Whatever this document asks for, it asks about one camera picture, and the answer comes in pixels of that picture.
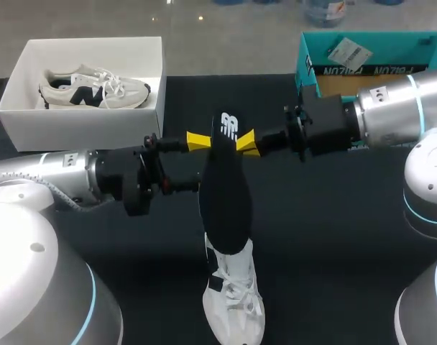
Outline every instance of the white shoelace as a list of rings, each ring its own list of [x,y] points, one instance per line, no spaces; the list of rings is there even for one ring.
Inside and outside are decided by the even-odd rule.
[[[109,70],[104,68],[97,68],[98,72],[96,75],[98,76],[98,82],[94,83],[95,86],[102,86],[102,99],[105,106],[110,109],[109,105],[106,102],[106,87],[108,86],[113,92],[114,95],[118,98],[124,97],[125,91],[123,89],[122,81],[119,80],[119,75],[114,75]]]
[[[224,291],[226,291],[226,305],[229,308],[242,305],[245,312],[249,315],[262,315],[259,296],[254,289],[254,284],[250,279],[238,280],[230,277],[223,268],[218,273],[224,279]]]

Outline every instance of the black tablecloth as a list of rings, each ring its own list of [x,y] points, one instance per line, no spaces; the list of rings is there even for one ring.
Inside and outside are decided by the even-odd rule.
[[[285,104],[295,104],[293,75],[171,77],[165,136],[207,134],[222,106],[251,127],[281,125]],[[408,151],[358,150],[305,164],[289,152],[245,159],[267,313],[263,344],[397,343],[399,294],[437,260],[437,241],[403,220]],[[0,125],[0,159],[16,155]],[[172,154],[163,162],[172,176],[189,177],[204,158]],[[57,224],[119,301],[124,345],[217,344],[201,302],[207,274],[196,195],[158,197],[144,218],[128,218],[114,203],[58,213]]]

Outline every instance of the white sneaker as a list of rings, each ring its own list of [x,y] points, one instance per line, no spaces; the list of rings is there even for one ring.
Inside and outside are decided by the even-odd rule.
[[[39,91],[46,109],[132,109],[148,99],[150,86],[103,68],[81,65],[72,73],[46,70]]]
[[[236,255],[217,252],[206,235],[210,276],[203,295],[204,312],[222,345],[259,345],[265,309],[257,289],[252,241]]]

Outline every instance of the shoe sole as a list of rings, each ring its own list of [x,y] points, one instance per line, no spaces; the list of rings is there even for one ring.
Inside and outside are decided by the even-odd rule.
[[[145,101],[140,101],[137,102],[135,104],[131,104],[130,106],[122,106],[120,108],[99,108],[99,107],[95,107],[95,106],[87,106],[85,104],[79,104],[77,106],[56,106],[55,104],[51,104],[49,103],[49,108],[48,109],[55,109],[55,110],[71,110],[71,109],[111,109],[111,110],[116,110],[116,109],[135,109],[138,106],[141,106]]]

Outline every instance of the new balance logo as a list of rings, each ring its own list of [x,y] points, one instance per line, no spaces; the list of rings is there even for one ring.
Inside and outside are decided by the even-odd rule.
[[[227,113],[221,113],[220,132],[225,134],[231,140],[238,140],[238,119]]]
[[[100,87],[97,90],[96,94],[94,94],[92,88],[88,86],[80,86],[76,89],[76,92],[70,100],[70,103],[78,106],[81,104],[81,102],[84,101],[85,105],[95,106],[96,108],[98,108],[98,106],[100,106],[102,101],[104,100],[102,92],[104,92],[104,89],[102,87]]]

